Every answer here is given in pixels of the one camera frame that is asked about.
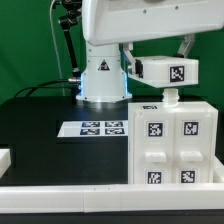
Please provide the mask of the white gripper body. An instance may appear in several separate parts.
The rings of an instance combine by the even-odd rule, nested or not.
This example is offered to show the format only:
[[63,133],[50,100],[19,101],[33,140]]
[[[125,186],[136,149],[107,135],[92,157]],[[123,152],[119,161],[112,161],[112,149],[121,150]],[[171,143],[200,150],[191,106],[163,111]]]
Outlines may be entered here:
[[224,0],[83,0],[82,26],[92,45],[218,30]]

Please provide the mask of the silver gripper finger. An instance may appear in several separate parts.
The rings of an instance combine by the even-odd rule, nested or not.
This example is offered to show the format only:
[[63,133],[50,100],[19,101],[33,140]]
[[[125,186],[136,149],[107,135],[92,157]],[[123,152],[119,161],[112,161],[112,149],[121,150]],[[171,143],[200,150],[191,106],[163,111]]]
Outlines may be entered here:
[[136,65],[135,65],[136,60],[131,53],[131,51],[133,50],[133,43],[132,42],[123,43],[122,49],[123,49],[124,55],[126,56],[128,61],[131,63],[132,73],[135,74],[136,73]]
[[183,36],[183,40],[178,50],[178,55],[187,58],[195,42],[194,34],[187,34]]

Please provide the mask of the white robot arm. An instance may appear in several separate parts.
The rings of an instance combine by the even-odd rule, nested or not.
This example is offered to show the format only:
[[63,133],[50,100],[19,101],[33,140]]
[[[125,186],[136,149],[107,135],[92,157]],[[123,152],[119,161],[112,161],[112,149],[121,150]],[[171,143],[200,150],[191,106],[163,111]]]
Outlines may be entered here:
[[[187,55],[194,35],[224,27],[224,0],[83,0],[87,67],[79,100],[115,103],[131,97],[129,78],[161,88],[198,83]],[[176,57],[131,54],[137,41],[182,36]]]

